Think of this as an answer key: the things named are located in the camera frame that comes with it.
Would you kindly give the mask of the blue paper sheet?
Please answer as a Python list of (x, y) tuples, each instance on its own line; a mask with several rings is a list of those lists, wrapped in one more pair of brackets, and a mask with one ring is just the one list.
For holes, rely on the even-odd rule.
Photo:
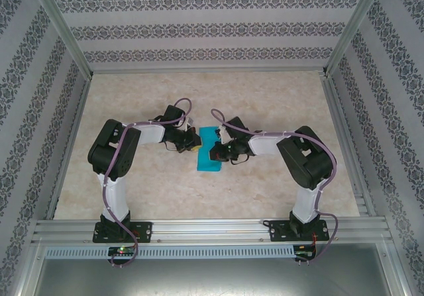
[(217, 141), (220, 141), (216, 130), (217, 126), (206, 126), (199, 129), (201, 138), (201, 147), (197, 153), (197, 171), (199, 172), (219, 172), (221, 171), (221, 162), (211, 160), (209, 152)]

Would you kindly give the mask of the grey metal sheet panel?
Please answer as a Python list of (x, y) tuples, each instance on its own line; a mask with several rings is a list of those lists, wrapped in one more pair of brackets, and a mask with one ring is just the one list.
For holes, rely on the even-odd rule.
[(390, 296), (376, 266), (296, 265), (285, 259), (47, 260), (36, 296)]

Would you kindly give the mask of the aluminium back rail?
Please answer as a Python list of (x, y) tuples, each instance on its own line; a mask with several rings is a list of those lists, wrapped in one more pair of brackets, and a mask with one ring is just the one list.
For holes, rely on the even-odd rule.
[(171, 73), (223, 73), (223, 72), (318, 72), (324, 74), (324, 67), (237, 67), (237, 68), (146, 68), (146, 69), (115, 69), (97, 70), (93, 74), (171, 74)]

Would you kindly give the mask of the aluminium mounting rail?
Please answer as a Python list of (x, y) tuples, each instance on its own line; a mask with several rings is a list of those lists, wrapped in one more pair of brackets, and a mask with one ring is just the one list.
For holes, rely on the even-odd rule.
[[(88, 245), (92, 243), (94, 220), (38, 221), (32, 244)], [(153, 220), (152, 245), (269, 244), (270, 229), (260, 219)], [(335, 244), (392, 242), (384, 217), (342, 217)]]

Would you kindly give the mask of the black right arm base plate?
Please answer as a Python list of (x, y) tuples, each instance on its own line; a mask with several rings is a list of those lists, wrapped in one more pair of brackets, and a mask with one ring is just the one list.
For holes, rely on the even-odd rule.
[(314, 238), (318, 242), (329, 240), (327, 223), (319, 220), (311, 228), (304, 230), (301, 234), (296, 234), (290, 226), (289, 220), (269, 221), (269, 234), (272, 242), (309, 242)]

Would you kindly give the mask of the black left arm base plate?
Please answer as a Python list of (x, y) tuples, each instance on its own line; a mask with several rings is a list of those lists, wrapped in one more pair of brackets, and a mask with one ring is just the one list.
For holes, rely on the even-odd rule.
[[(128, 229), (136, 237), (138, 243), (150, 243), (152, 235), (151, 222), (131, 221)], [(113, 226), (112, 229), (101, 222), (95, 224), (92, 241), (94, 243), (131, 243), (134, 242), (132, 236), (119, 226)]]

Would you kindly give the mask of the aluminium side rail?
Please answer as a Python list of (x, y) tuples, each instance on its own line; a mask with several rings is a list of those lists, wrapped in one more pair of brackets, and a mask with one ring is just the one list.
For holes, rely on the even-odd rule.
[(378, 214), (372, 204), (370, 192), (362, 173), (354, 144), (350, 136), (343, 108), (341, 107), (334, 84), (325, 74), (320, 75), (321, 84), (329, 106), (335, 132), (340, 144), (346, 170), (361, 217), (376, 217)]
[(60, 165), (53, 183), (53, 188), (49, 196), (49, 200), (47, 202), (46, 210), (42, 217), (43, 220), (51, 220), (54, 218), (58, 200), (66, 177), (66, 172), (70, 163), (70, 158), (72, 156), (72, 150), (76, 141), (76, 137), (78, 135), (78, 129), (83, 115), (85, 103), (87, 101), (90, 85), (91, 77), (85, 81), (84, 86), (81, 89), (78, 103), (76, 105), (75, 112), (72, 117), (72, 125), (70, 127), (68, 139), (64, 147), (64, 153), (62, 159), (60, 160)]

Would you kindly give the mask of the aluminium frame post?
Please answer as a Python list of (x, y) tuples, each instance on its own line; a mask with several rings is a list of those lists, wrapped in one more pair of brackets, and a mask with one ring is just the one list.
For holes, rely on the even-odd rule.
[(348, 48), (350, 41), (353, 39), (356, 31), (359, 29), (362, 21), (366, 16), (366, 12), (369, 10), (374, 0), (359, 0), (352, 16), (344, 28), (339, 41), (337, 42), (334, 50), (332, 51), (327, 64), (323, 69), (325, 77), (332, 75), (337, 68), (343, 54)]
[(91, 80), (93, 71), (91, 70), (83, 51), (81, 50), (74, 34), (68, 26), (55, 0), (39, 0), (50, 20), (52, 21), (59, 36), (64, 41), (73, 60), (78, 65), (79, 70), (86, 79)]

